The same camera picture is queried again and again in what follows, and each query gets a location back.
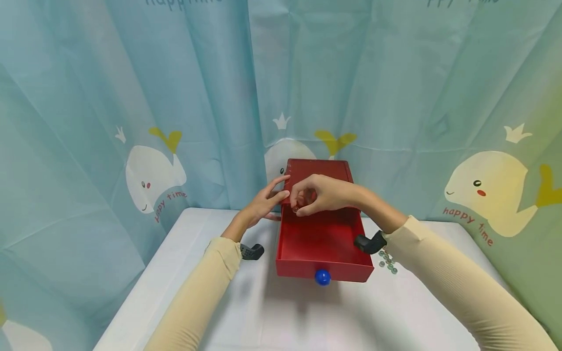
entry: blue knob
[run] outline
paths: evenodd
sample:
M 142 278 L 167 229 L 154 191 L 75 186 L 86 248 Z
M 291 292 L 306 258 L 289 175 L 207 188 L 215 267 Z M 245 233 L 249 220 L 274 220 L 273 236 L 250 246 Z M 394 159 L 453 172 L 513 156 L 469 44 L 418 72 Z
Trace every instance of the blue knob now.
M 332 277 L 330 276 L 330 272 L 327 270 L 317 270 L 314 275 L 314 280 L 316 280 L 319 285 L 326 286 L 330 284 Z

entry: white table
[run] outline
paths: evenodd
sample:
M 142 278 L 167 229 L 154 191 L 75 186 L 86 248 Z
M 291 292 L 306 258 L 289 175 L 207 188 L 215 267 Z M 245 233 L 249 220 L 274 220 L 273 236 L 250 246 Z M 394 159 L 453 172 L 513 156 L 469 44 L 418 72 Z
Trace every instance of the white table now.
M 236 211 L 186 209 L 171 229 L 94 351 L 142 350 L 182 282 Z M 458 224 L 425 222 L 506 287 Z M 368 218 L 367 236 L 378 230 Z M 364 284 L 275 273 L 278 223 L 262 220 L 242 242 L 260 243 L 259 261 L 243 261 L 219 305 L 200 350 L 476 351 L 467 330 L 400 264 L 380 268 Z

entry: cartoon whale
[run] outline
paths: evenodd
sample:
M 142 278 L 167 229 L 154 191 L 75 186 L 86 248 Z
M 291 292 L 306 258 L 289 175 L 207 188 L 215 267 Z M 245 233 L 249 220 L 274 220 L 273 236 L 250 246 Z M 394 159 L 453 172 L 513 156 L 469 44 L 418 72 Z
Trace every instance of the cartoon whale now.
M 268 183 L 285 174 L 285 167 L 290 158 L 316 159 L 314 153 L 303 143 L 291 138 L 279 139 L 264 155 L 265 173 Z M 278 184 L 275 190 L 282 190 Z
M 12 351 L 53 351 L 43 335 L 19 323 L 10 321 L 0 303 L 0 330 L 5 334 Z
M 182 137 L 181 132 L 173 131 L 169 137 L 158 128 L 151 128 L 149 132 L 164 141 L 172 151 L 173 162 L 151 147 L 132 147 L 125 166 L 125 178 L 133 203 L 142 213 L 154 212 L 156 201 L 165 191 L 184 185 L 187 180 L 185 170 L 175 153 Z
M 540 167 L 542 183 L 534 205 L 519 210 L 527 168 L 500 151 L 479 152 L 452 173 L 445 198 L 486 218 L 499 235 L 519 234 L 540 207 L 562 203 L 562 189 L 552 188 L 552 169 Z
M 318 130 L 314 134 L 318 139 L 322 140 L 330 154 L 328 159 L 334 159 L 338 151 L 350 144 L 357 138 L 355 134 L 347 133 L 336 139 L 332 133 L 327 130 Z M 279 139 L 264 155 L 265 172 L 268 183 L 276 177 L 285 173 L 287 161 L 290 158 L 316 159 L 314 153 L 303 143 L 291 139 Z M 278 184 L 275 190 L 282 190 L 283 186 Z

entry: red drawer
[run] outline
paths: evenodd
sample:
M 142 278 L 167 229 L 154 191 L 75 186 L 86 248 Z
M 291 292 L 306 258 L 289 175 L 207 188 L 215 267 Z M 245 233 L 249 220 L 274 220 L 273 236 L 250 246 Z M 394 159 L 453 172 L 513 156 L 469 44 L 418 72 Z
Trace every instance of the red drawer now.
M 290 159 L 285 189 L 312 174 L 353 182 L 346 161 Z M 355 208 L 324 211 L 297 217 L 288 201 L 282 204 L 277 246 L 279 276 L 314 279 L 327 271 L 331 280 L 365 282 L 373 272 L 371 256 L 353 245 L 357 235 L 365 235 L 361 213 Z

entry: beige sleeve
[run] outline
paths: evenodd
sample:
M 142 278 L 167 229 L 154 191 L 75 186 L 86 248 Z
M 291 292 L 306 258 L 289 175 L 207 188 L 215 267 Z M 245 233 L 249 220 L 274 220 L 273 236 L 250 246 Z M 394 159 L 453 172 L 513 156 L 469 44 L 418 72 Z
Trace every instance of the beige sleeve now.
M 385 235 L 387 251 L 411 271 L 486 351 L 557 351 L 541 325 L 501 285 L 410 217 Z
M 213 239 L 176 293 L 145 351 L 197 350 L 241 259 L 239 243 L 226 238 Z

